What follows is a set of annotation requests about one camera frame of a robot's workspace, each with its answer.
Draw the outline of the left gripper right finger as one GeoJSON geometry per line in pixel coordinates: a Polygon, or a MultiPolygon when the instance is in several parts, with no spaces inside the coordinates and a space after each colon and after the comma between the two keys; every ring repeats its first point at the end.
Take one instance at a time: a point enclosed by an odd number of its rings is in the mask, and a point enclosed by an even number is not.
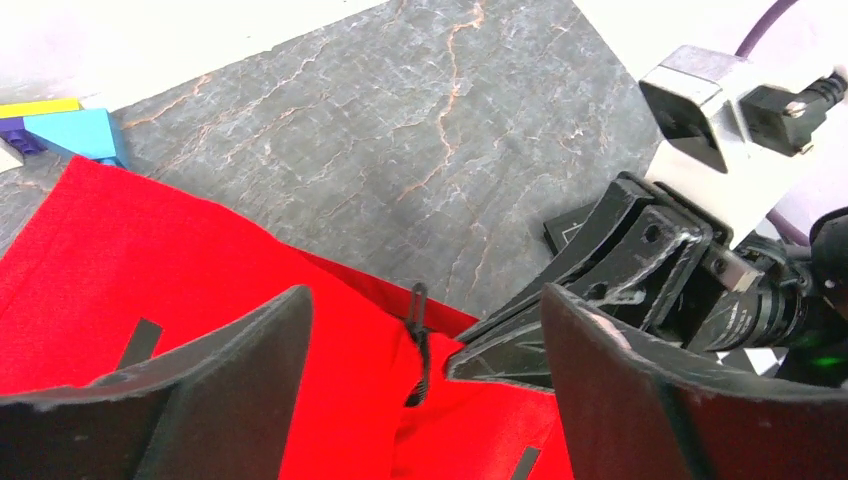
{"type": "Polygon", "coordinates": [[[553,284],[541,325],[578,479],[843,479],[847,394],[672,346],[553,284]]]}

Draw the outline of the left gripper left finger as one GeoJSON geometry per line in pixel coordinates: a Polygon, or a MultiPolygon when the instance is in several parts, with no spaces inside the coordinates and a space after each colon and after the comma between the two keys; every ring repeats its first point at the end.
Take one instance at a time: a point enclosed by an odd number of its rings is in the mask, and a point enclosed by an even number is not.
{"type": "Polygon", "coordinates": [[[274,479],[313,321],[293,287],[84,387],[1,400],[5,479],[274,479]]]}

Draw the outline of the red jacket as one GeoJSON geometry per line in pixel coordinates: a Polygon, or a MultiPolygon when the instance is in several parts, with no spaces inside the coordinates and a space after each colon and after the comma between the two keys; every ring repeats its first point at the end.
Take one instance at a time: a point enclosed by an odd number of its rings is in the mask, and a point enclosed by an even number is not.
{"type": "Polygon", "coordinates": [[[277,241],[219,204],[76,157],[1,261],[1,390],[113,371],[141,320],[163,354],[296,285],[315,320],[283,479],[533,479],[573,472],[555,397],[445,379],[470,316],[427,306],[433,370],[403,323],[410,293],[277,241]]]}

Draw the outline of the black zipper pull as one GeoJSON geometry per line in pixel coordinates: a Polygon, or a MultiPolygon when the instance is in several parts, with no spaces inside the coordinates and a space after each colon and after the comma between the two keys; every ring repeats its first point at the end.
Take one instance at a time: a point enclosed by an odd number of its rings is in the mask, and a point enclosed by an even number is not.
{"type": "Polygon", "coordinates": [[[427,337],[427,327],[425,326],[426,305],[428,300],[428,289],[423,282],[415,283],[411,290],[411,299],[409,303],[409,311],[404,325],[407,333],[410,335],[413,342],[421,346],[425,343],[427,337]]]}

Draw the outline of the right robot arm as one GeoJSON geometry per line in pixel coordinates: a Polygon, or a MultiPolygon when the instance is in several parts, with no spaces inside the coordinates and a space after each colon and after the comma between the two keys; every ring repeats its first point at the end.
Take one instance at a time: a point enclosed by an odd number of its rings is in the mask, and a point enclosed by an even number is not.
{"type": "Polygon", "coordinates": [[[552,283],[673,346],[735,365],[742,351],[812,353],[847,336],[809,252],[733,231],[665,185],[623,172],[573,212],[573,238],[521,292],[460,335],[450,379],[552,385],[541,291],[552,283]]]}

